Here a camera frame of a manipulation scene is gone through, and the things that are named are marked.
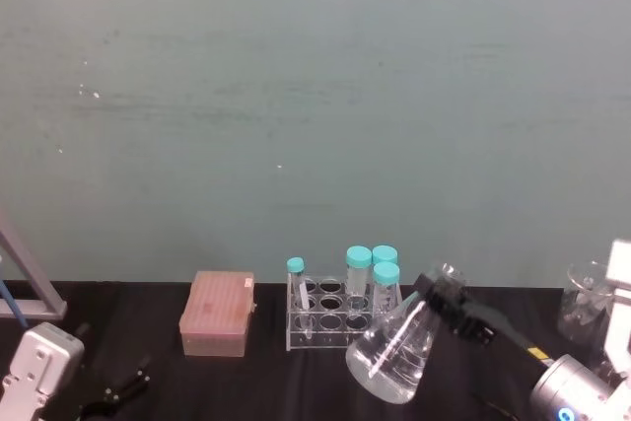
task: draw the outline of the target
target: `clear liquid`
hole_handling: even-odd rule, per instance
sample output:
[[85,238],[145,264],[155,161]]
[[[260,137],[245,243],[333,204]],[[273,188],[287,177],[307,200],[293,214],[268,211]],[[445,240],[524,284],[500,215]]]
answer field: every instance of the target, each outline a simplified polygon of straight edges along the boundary
[[394,350],[385,354],[396,330],[387,327],[369,329],[346,352],[346,364],[355,379],[373,395],[395,404],[406,403],[414,397],[423,377],[425,363],[432,346],[432,334],[408,337]]
[[561,299],[558,327],[568,339],[586,344],[596,335],[596,322],[602,308],[588,295],[565,292]]
[[347,267],[346,294],[349,296],[364,296],[368,284],[368,268]]
[[396,307],[396,285],[375,284],[373,292],[373,316],[384,315]]

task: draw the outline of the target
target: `black table surface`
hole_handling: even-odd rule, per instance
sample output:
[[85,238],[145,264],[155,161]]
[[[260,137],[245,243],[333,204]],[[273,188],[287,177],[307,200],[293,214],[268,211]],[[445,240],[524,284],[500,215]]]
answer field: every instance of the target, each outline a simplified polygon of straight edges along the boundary
[[[178,322],[189,284],[55,286],[69,305],[58,325],[70,332],[83,322],[94,328],[87,346],[89,368],[109,380],[120,380],[133,373],[142,358],[151,357],[149,389],[124,406],[113,421],[535,419],[528,408],[530,381],[512,373],[501,352],[472,346],[443,329],[416,396],[405,405],[384,403],[360,388],[346,369],[344,350],[286,352],[285,285],[255,286],[257,308],[243,358],[183,355]],[[10,288],[16,297],[29,292],[24,283]],[[569,352],[581,358],[555,327],[561,290],[472,288],[471,292],[504,312],[517,330],[552,357]],[[16,321],[0,320],[0,376],[8,373],[21,335]],[[72,384],[66,389],[73,389]]]

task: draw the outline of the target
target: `teal wall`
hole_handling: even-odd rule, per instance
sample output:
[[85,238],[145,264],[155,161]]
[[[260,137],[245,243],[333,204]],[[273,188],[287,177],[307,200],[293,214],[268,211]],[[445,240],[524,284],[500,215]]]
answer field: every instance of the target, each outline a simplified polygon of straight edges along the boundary
[[0,0],[0,58],[0,207],[55,279],[385,242],[557,285],[631,236],[629,0]]

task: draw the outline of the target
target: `pipette tip box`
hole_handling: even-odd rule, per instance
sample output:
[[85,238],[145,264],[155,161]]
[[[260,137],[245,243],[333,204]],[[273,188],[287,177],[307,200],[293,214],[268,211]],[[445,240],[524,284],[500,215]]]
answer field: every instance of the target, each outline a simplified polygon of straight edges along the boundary
[[187,356],[242,357],[254,309],[254,275],[200,271],[179,320]]

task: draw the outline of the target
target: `test tube rack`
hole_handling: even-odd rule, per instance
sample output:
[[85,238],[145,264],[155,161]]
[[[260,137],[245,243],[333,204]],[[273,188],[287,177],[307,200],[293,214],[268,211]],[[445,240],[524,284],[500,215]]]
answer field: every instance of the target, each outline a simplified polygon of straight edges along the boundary
[[[303,310],[287,279],[287,351],[346,348],[373,318],[372,285],[363,297],[348,296],[344,278],[306,277],[310,308]],[[308,317],[311,329],[301,327]]]

